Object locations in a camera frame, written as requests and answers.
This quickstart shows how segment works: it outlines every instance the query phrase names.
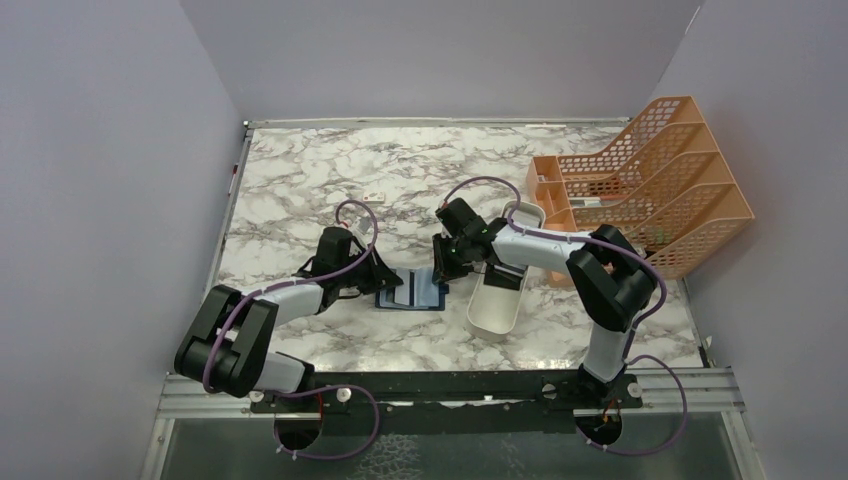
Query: gray marble vein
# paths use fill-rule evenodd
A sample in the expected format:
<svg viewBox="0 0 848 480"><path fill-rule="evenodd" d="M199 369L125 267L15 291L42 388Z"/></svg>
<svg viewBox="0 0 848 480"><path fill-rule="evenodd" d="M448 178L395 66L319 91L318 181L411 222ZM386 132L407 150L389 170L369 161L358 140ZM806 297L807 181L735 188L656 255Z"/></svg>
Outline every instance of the gray marble vein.
<svg viewBox="0 0 848 480"><path fill-rule="evenodd" d="M252 290L290 276L314 254L333 209L383 191L374 210L377 248L391 266L432 264L434 210L459 181L495 175L524 191L534 155L597 151L621 127L268 129L253 137L218 280ZM461 191L484 218L510 199L502 186ZM343 217L361 212L346 210ZM518 322L507 340L490 343L464 329L476 278L451 282L444 312L374 308L373 297L339 301L321 315L277 327L271 350L323 371L412 371L575 368L591 321L574 291L551 288L531 269ZM676 283L658 314L640 328L633 355L651 353L673 366L700 366Z"/></svg>

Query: marble tabletop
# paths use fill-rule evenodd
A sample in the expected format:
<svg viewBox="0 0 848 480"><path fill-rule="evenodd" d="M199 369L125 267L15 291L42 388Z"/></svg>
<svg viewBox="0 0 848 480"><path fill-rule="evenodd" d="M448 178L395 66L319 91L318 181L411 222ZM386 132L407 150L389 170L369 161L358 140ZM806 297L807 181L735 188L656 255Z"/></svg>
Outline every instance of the marble tabletop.
<svg viewBox="0 0 848 480"><path fill-rule="evenodd" d="M458 182L503 177L524 191L534 155L593 152L622 126L408 127L259 129L238 189L218 281L244 291L291 276L312 256L333 209L361 198L367 185L385 192L374 206L377 250L390 266L432 265L434 211ZM492 184L460 192L484 218L510 193ZM343 217L355 219L351 208ZM576 368L591 320L573 290L546 285L530 269L515 329L491 343L464 329L475 276L451 282L443 312L378 310L373 296L338 301L320 315L274 331L271 350L321 371L510 370ZM677 367L701 366L685 296L669 282L665 307L640 327L631 355L651 353Z"/></svg>

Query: white wall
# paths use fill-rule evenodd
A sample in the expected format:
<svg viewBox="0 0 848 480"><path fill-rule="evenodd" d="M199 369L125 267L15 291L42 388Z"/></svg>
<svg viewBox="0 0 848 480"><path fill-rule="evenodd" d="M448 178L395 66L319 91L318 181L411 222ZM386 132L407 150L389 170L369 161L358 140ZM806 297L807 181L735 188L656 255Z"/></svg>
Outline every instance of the white wall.
<svg viewBox="0 0 848 480"><path fill-rule="evenodd" d="M611 117L702 0L181 0L249 119Z"/></svg>
<svg viewBox="0 0 848 480"><path fill-rule="evenodd" d="M771 479L845 478L848 3L707 0L655 95L692 94L756 222L690 277Z"/></svg>
<svg viewBox="0 0 848 480"><path fill-rule="evenodd" d="M137 478L240 117L176 0L4 0L0 65L0 478Z"/></svg>

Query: purple cable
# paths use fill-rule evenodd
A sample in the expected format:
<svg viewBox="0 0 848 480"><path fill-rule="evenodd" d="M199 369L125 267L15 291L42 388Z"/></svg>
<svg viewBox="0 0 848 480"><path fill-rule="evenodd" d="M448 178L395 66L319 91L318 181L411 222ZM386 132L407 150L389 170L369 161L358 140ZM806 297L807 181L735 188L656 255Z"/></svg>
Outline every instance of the purple cable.
<svg viewBox="0 0 848 480"><path fill-rule="evenodd" d="M218 351L221 349L221 345L223 345L224 343L224 336L227 334L227 332L230 331L231 328L233 328L233 323L236 321L236 317L238 316L239 312L241 312L241 310L244 308L244 306L248 304L248 302L250 302L257 296L262 295L263 293L272 292L274 290L279 290L285 287L291 287L293 285L323 282L324 280L329 280L331 278L338 277L339 275L343 275L353 270L367 257L371 256L371 252L374 251L374 244L377 242L377 216L374 215L374 211L371 210L365 203L360 202L359 200L347 199L336 207L336 223L341 223L341 220L339 219L339 211L342 207L348 204L358 205L364 208L365 211L368 212L368 216L371 217L371 225L374 226L374 232L371 235L371 243L365 249L365 252L360 255L359 258L354 260L353 263L335 272L328 273L326 275L320 275L318 277L304 278L302 280L287 280L284 282L276 283L264 289L254 290L245 295L244 298L242 298L241 301L236 304L235 308L233 308L233 311L227 317L227 320L224 322L224 325L221 326L221 332L218 333L218 337L215 339L215 343L212 345L212 350L209 351L209 357L206 359L206 366L203 368L204 390L206 390L208 393L215 393L215 390L212 388L212 385L210 383L212 379L212 368L215 366L215 357L218 355Z"/></svg>
<svg viewBox="0 0 848 480"><path fill-rule="evenodd" d="M374 428L371 429L371 435L368 436L368 439L365 440L365 443L360 445L359 447L339 455L316 455L314 453L297 453L296 450L289 450L283 445L283 442L280 440L280 435L277 432L277 427L274 426L274 440L277 441L277 444L280 448L277 450L279 452L286 452L292 455L293 459L297 457L308 458L310 460L344 460L346 458L350 458L362 453L366 448L370 447L371 444L374 443L374 440L377 439L377 433L380 431L380 407L377 405L377 400L374 399L374 396L371 395L371 392L365 390L364 388L357 385L329 385L326 387L316 388L315 390L309 390L306 392L298 392L298 393L280 393L280 392L272 392L274 395L282 398L303 398L310 397L313 395L318 395L319 393L330 392L333 390L338 390L340 388L349 388L351 390L356 390L358 392L362 392L366 397L368 397L368 401L371 403L371 406L374 407Z"/></svg>
<svg viewBox="0 0 848 480"><path fill-rule="evenodd" d="M668 370L668 373L671 374L671 378L674 379L674 383L677 384L677 388L680 390L680 400L683 402L683 420L680 422L680 426L677 427L677 431L674 432L674 435L672 435L671 438L669 438L668 440L663 442L662 445L656 446L654 448L649 448L647 450L620 450L620 449L617 449L617 448L610 448L608 446L595 443L594 441L590 440L589 437L587 437L586 434L583 433L582 430L580 430L578 428L577 432L579 432L580 435L584 439L586 439L586 443L588 445L591 445L591 446L597 448L598 450L603 450L606 453L613 453L615 455L623 455L625 457L641 457L641 456L644 456L644 455L653 455L655 453L659 453L659 452L665 450L666 448L668 448L672 444L674 444L674 442L676 442L680 438L681 435L683 435L683 431L686 429L686 424L689 422L689 404L686 402L686 391L683 389L683 383L680 381L680 377L678 377L677 374L674 373L674 370L672 370L671 367L669 367L668 365L665 364L665 362L663 362L662 360L660 360L657 357L654 357L653 355L639 355L638 357L634 358L633 360L630 360L629 362L627 362L627 364L633 365L634 363L638 362L639 360L644 360L646 358L657 362L658 364L660 364L661 367Z"/></svg>
<svg viewBox="0 0 848 480"><path fill-rule="evenodd" d="M624 356L626 357L627 354L630 353L630 346L633 344L633 339L636 336L636 327L638 327L639 324L641 324L642 321L644 321L646 318L648 318L651 315L653 315L654 313L656 313L656 311L659 310L660 307L663 306L663 304L665 303L666 297L668 296L668 288L665 284L665 281L662 279L660 272L658 272L657 269L654 268L653 265L648 263L648 261L645 260L644 258L642 258L641 256L639 256L639 255L637 255L637 254L635 254L635 253L633 253L629 250L626 250L624 248L618 247L616 245L612 245L612 244L609 244L607 242L603 242L603 241L600 241L600 240L595 240L594 238L556 235L556 234L547 233L547 232L544 232L544 231L524 228L524 227L516 224L515 221L513 221L513 219L512 219L512 215L515 213L516 210L518 210L518 205L521 204L521 192L519 192L518 189L515 188L515 185L509 183L508 181L504 180L503 178L492 177L492 176L488 176L488 175L469 178L468 180L460 182L459 185L453 187L453 189L450 192L448 192L448 194L445 196L444 203L447 204L450 197L453 196L453 194L456 193L457 190L459 190L460 188L468 185L469 183L479 182L481 180L488 180L488 181L492 181L492 182L502 183L502 184L506 185L507 187L509 187L510 190L512 190L512 193L515 194L515 205L512 206L512 208L509 210L509 212L506 215L506 221L513 230L515 230L517 232L524 233L526 235L530 235L531 237L544 238L544 239L547 239L547 240L565 240L569 243L570 242L581 242L581 243L591 243L593 245L598 245L600 247L612 250L613 252L620 253L622 255L626 255L626 256L632 258L633 260L636 260L637 262L639 262L640 265L645 267L645 269L648 272L650 272L651 275L653 275L654 278L657 279L657 283L660 286L660 299L656 304L654 304L653 307L648 309L646 312L644 312L636 320L633 321L633 326L630 329L630 335L627 338L627 345L624 348Z"/></svg>

